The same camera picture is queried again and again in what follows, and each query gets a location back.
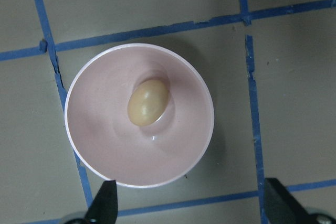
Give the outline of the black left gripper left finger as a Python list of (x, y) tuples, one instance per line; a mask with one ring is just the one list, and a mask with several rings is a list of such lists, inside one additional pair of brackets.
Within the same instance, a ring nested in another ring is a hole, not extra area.
[(114, 224), (117, 216), (118, 195), (116, 181), (105, 181), (86, 212), (84, 223)]

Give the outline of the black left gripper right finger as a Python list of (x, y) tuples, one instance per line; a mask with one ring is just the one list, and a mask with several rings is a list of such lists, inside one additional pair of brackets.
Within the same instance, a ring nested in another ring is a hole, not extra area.
[(265, 178), (264, 211), (270, 223), (314, 223), (314, 219), (276, 178)]

